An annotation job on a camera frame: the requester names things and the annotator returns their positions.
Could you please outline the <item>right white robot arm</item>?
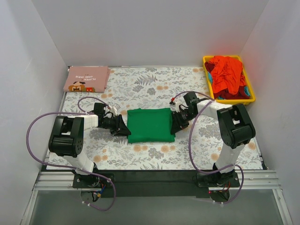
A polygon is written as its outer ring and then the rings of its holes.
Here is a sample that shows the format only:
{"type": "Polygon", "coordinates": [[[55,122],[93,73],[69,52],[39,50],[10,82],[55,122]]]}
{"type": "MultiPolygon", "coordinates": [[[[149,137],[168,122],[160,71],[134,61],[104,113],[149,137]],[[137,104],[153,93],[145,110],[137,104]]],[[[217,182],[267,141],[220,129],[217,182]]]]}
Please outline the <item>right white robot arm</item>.
{"type": "Polygon", "coordinates": [[[235,171],[240,152],[255,137],[255,128],[243,104],[226,105],[205,97],[198,98],[194,91],[184,91],[185,105],[170,101],[172,108],[171,133],[175,134],[205,115],[218,121],[219,133],[223,141],[221,153],[209,172],[198,170],[196,181],[199,187],[239,187],[235,171]]]}

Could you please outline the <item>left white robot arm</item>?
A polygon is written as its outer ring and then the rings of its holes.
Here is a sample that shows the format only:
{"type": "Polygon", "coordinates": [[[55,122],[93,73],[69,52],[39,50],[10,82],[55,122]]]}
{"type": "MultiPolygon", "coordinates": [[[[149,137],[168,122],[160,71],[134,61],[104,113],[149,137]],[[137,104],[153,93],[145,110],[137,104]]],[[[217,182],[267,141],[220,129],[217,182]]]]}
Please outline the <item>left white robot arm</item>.
{"type": "Polygon", "coordinates": [[[131,132],[121,115],[106,111],[103,103],[95,103],[91,114],[79,116],[57,116],[52,128],[48,148],[51,153],[64,158],[78,176],[77,181],[88,187],[99,187],[104,181],[98,169],[83,151],[84,132],[93,128],[110,131],[113,136],[129,136],[131,132]]]}

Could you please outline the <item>green t-shirt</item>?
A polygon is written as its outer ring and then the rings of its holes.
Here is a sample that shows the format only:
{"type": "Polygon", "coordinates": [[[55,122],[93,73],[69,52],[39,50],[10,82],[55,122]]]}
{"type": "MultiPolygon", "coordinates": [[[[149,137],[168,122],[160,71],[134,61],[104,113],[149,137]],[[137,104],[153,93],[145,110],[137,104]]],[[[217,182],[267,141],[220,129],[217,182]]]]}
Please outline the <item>green t-shirt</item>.
{"type": "Polygon", "coordinates": [[[170,108],[134,109],[127,111],[128,143],[172,143],[170,108]]]}

